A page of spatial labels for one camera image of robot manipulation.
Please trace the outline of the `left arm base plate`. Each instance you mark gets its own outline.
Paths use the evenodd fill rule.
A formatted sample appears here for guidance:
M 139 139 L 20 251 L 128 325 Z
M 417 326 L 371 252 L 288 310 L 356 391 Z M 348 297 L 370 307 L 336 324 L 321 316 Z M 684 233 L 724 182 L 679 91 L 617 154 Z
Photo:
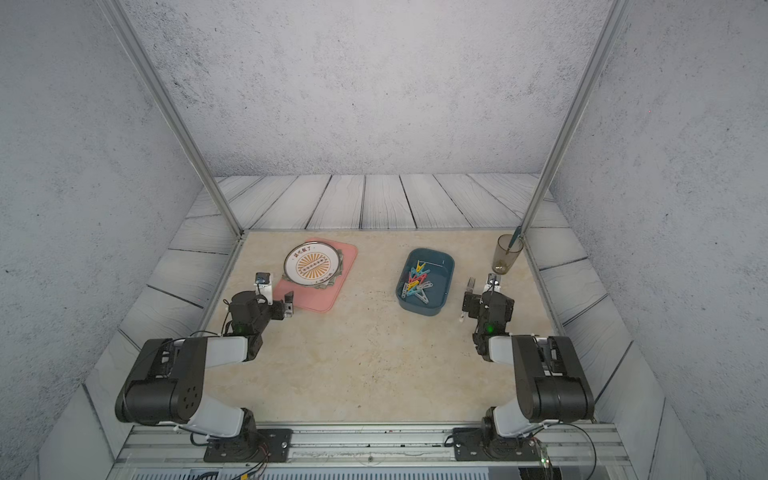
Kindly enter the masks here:
M 208 442 L 205 463 L 285 463 L 293 430 L 288 428 L 245 430 L 237 437 Z

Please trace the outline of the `left aluminium frame post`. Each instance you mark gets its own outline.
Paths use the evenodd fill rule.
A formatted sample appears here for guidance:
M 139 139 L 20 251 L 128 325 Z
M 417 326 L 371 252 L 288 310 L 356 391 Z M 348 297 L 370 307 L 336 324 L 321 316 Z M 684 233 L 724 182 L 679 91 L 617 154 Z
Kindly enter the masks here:
M 129 60 L 148 88 L 166 124 L 180 144 L 187 160 L 192 165 L 205 190 L 211 196 L 212 202 L 224 217 L 235 237 L 241 239 L 244 235 L 244 228 L 236 219 L 229 202 L 214 179 L 209 166 L 205 162 L 171 95 L 143 47 L 121 2 L 118 0 L 101 0 L 98 1 L 98 4 Z

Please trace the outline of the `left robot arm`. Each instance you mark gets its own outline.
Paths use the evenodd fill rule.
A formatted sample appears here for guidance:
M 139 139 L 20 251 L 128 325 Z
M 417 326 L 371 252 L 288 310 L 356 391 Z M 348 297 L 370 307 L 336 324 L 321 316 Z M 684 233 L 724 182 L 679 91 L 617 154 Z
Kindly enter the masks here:
M 252 414 L 204 392 L 209 369 L 254 360 L 272 321 L 293 314 L 292 291 L 270 300 L 260 291 L 242 291 L 228 303 L 230 320 L 222 335 L 157 338 L 146 341 L 115 402 L 122 423 L 173 425 L 212 439 L 231 439 Z

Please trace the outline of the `teal storage box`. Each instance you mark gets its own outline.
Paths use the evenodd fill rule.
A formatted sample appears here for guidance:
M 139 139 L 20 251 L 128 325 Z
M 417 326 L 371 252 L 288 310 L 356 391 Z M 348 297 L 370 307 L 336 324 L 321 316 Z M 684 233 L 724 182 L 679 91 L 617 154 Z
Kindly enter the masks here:
M 428 304 L 422 303 L 409 292 L 403 295 L 403 285 L 409 271 L 415 267 L 416 262 L 425 262 L 430 270 L 426 280 L 420 285 L 427 290 L 430 300 Z M 408 312 L 422 316 L 436 316 L 446 304 L 452 277 L 455 269 L 455 260 L 447 253 L 429 248 L 417 248 L 412 250 L 404 263 L 398 283 L 395 288 L 395 296 L 400 307 Z

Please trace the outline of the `teal straw in glass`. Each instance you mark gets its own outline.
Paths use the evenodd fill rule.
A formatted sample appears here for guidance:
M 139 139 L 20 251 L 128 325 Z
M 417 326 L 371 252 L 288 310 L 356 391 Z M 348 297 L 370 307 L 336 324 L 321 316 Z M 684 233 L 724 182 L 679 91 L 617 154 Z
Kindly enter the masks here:
M 520 237 L 521 233 L 522 233 L 522 226 L 519 225 L 519 226 L 516 227 L 516 229 L 514 230 L 513 234 L 511 235 L 510 241 L 509 241 L 509 243 L 507 245 L 507 248 L 506 248 L 507 251 L 512 249 L 512 247 L 514 246 L 515 242 Z

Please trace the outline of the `aluminium frame post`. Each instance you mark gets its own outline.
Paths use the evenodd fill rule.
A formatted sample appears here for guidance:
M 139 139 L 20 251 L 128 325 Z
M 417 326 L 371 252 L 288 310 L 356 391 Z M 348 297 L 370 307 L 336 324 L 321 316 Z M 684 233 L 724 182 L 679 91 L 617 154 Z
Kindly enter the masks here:
M 520 226 L 521 236 L 525 236 L 527 231 L 533 226 L 546 192 L 550 188 L 564 160 L 569 143 L 588 105 L 590 95 L 598 83 L 610 51 L 626 19 L 630 5 L 631 2 L 629 0 L 615 0 L 611 4 L 608 16 L 587 62 L 564 122 L 540 173 L 538 184 Z
M 236 219 L 229 202 L 214 179 L 209 166 L 205 162 L 171 95 L 143 47 L 121 2 L 118 0 L 101 0 L 98 1 L 98 4 L 129 60 L 148 88 L 166 124 L 180 144 L 187 160 L 192 165 L 205 190 L 211 196 L 212 202 L 224 217 L 235 237 L 241 239 L 244 235 L 244 228 Z

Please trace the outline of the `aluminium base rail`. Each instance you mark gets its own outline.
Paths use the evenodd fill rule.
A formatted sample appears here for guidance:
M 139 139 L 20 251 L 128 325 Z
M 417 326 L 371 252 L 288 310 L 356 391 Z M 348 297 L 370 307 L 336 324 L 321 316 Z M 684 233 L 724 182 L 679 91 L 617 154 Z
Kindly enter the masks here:
M 645 479 L 611 423 L 535 429 L 483 447 L 476 423 L 264 423 L 251 460 L 207 463 L 200 439 L 136 427 L 111 479 Z

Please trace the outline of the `white plate orange sunburst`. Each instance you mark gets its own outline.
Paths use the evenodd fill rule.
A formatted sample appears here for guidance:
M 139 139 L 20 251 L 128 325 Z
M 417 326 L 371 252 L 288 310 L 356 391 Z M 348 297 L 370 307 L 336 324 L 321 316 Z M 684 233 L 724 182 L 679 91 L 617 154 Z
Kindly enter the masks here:
M 330 268 L 331 248 L 323 241 L 307 241 L 293 248 L 283 262 L 283 278 L 303 287 L 313 288 L 317 279 Z

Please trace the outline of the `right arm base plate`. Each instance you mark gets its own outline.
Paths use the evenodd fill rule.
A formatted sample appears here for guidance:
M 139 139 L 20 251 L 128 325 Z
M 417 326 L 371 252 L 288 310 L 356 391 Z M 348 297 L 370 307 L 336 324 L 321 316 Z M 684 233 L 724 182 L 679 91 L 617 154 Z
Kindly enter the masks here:
M 505 438 L 481 428 L 454 428 L 445 441 L 459 462 L 539 462 L 535 444 L 528 439 Z

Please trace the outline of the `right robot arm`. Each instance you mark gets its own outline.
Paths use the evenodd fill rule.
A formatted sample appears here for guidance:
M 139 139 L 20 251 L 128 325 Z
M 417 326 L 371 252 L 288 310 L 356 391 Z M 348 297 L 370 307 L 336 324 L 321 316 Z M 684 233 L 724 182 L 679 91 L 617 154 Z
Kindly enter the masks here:
M 500 292 L 498 277 L 489 274 L 480 293 L 474 286 L 475 280 L 469 279 L 462 315 L 476 321 L 475 350 L 487 362 L 512 367 L 516 388 L 514 400 L 488 409 L 481 426 L 483 441 L 524 437 L 551 424 L 592 419 L 595 398 L 571 339 L 508 333 L 514 300 Z

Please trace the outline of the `olive drinking glass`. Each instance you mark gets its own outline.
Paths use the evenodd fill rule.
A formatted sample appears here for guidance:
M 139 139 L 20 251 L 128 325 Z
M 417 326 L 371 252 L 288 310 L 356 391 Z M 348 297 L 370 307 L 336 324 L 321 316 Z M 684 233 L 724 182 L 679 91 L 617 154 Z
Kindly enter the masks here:
M 521 237 L 518 238 L 511 250 L 506 250 L 511 235 L 512 234 L 504 234 L 497 239 L 492 259 L 492 271 L 497 275 L 505 275 L 508 273 L 523 250 Z

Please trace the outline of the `red clothespin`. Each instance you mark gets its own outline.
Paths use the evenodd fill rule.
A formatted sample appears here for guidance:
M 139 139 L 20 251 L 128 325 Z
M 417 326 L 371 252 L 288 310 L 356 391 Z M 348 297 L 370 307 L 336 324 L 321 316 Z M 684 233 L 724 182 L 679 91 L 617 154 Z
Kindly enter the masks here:
M 407 296 L 410 291 L 418 289 L 419 286 L 426 280 L 427 275 L 428 271 L 417 271 L 415 268 L 412 268 L 408 273 L 406 281 L 404 282 L 402 294 Z

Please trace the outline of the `right aluminium frame post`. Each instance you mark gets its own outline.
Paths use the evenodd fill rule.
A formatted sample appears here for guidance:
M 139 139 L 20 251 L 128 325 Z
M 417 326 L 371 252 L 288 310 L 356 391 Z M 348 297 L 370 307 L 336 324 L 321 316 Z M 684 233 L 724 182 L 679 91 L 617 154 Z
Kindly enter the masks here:
M 610 51 L 626 19 L 630 5 L 631 2 L 629 0 L 615 0 L 611 4 L 608 16 L 587 62 L 564 122 L 540 173 L 538 184 L 520 226 L 521 236 L 525 236 L 527 231 L 533 226 L 546 192 L 550 188 L 564 160 L 569 143 L 588 105 L 590 95 L 598 83 Z

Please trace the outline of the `pink plastic tray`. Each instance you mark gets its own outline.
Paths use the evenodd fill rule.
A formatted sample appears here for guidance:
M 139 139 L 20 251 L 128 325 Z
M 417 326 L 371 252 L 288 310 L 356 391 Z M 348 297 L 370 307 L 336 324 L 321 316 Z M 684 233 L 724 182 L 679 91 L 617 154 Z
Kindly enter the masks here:
M 274 296 L 283 300 L 292 292 L 295 309 L 326 313 L 338 298 L 357 255 L 358 249 L 352 244 L 310 238 L 287 254 Z

